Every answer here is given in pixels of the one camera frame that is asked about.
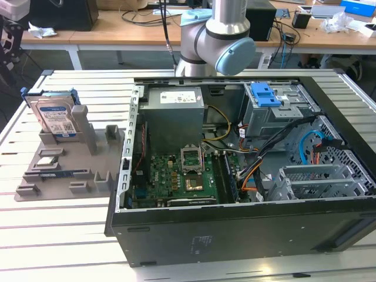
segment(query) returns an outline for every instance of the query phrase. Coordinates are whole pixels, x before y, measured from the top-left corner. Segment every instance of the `aluminum profile table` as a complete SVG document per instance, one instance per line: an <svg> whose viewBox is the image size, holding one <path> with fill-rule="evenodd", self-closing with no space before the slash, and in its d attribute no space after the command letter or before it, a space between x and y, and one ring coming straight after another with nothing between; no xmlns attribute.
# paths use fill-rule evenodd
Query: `aluminum profile table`
<svg viewBox="0 0 376 282"><path fill-rule="evenodd" d="M94 128L127 126L133 78L164 70L55 71L34 88L77 89ZM242 76L312 76L376 150L375 104L345 75L331 70L248 70ZM25 102L0 134L0 281L375 281L376 232L342 253L130 268L114 237L103 234L108 198L14 201L39 144L41 127Z"/></svg>

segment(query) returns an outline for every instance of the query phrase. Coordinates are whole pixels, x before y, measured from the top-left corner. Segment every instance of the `blue box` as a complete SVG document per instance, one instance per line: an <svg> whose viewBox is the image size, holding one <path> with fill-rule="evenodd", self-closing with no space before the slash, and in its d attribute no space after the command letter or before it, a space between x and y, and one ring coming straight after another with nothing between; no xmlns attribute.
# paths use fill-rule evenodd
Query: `blue box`
<svg viewBox="0 0 376 282"><path fill-rule="evenodd" d="M370 0L342 0L341 6L346 7L345 12L361 15L372 16L375 11L375 2Z"/></svg>

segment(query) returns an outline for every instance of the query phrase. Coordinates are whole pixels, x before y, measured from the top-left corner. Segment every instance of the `white plastic bag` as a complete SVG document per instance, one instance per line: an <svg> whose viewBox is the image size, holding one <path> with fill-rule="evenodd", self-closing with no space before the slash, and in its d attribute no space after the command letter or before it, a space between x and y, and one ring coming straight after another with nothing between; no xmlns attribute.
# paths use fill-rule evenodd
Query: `white plastic bag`
<svg viewBox="0 0 376 282"><path fill-rule="evenodd" d="M32 25L29 22L29 32L34 36L42 39L43 37L48 37L48 36L55 36L57 33L53 28L40 28L38 26Z"/></svg>
<svg viewBox="0 0 376 282"><path fill-rule="evenodd" d="M353 20L352 17L347 16L345 12L340 12L334 14L333 18L324 20L320 27L326 32L338 32L345 31L348 32L346 26Z"/></svg>

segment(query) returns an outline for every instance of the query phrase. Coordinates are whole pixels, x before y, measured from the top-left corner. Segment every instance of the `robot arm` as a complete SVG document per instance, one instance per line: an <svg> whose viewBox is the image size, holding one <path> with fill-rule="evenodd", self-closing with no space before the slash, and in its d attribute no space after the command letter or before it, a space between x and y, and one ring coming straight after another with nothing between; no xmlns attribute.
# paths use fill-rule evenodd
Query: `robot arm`
<svg viewBox="0 0 376 282"><path fill-rule="evenodd" d="M244 70L256 52L246 8L247 0L214 0L212 10L185 12L176 76L236 75Z"/></svg>
<svg viewBox="0 0 376 282"><path fill-rule="evenodd" d="M0 44L0 79L7 85L13 85L15 79L10 70L13 63L19 61L22 34L24 28L14 22L29 13L30 0L0 0L0 39L2 31L6 36Z"/></svg>

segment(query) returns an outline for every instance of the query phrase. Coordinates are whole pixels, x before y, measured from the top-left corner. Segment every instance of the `small circuit board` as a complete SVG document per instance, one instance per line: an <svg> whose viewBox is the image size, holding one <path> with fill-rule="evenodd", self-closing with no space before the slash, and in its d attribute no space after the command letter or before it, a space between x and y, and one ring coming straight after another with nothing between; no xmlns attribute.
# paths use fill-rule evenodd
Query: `small circuit board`
<svg viewBox="0 0 376 282"><path fill-rule="evenodd" d="M199 172L184 172L184 165L197 165L197 155L184 155L184 162L181 155L153 155L150 181L134 188L133 205L137 208L188 205L182 204L183 199L205 200L207 204L219 203L212 157L212 154L202 155L198 161L201 167ZM230 155L229 162L235 175L236 170L240 169L237 156Z"/></svg>

